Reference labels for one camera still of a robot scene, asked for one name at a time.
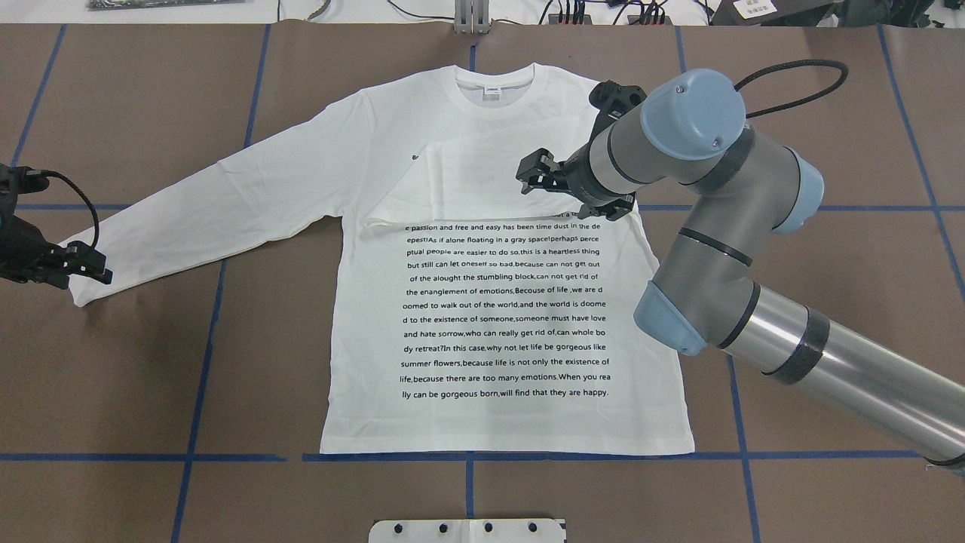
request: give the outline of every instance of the table surface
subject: table surface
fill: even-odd
[[[837,92],[756,121],[827,191],[752,276],[965,382],[957,32],[5,25],[0,51],[0,161],[68,174],[102,216],[415,71],[539,62],[652,89],[687,68],[842,60]],[[744,94],[758,109],[833,77]],[[673,183],[640,194],[658,256],[693,201]],[[55,241],[90,220],[59,186],[17,213]],[[692,455],[319,456],[341,243],[324,218],[83,309],[0,283],[0,540],[347,542],[382,519],[545,516],[574,542],[961,541],[962,481],[719,352],[681,362]]]

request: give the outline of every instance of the shirt sleeve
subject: shirt sleeve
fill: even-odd
[[[74,303],[96,300],[202,264],[290,238],[340,216],[363,183],[373,111],[364,92],[107,218],[97,250],[110,285],[75,275]],[[94,229],[65,240],[90,243]]]

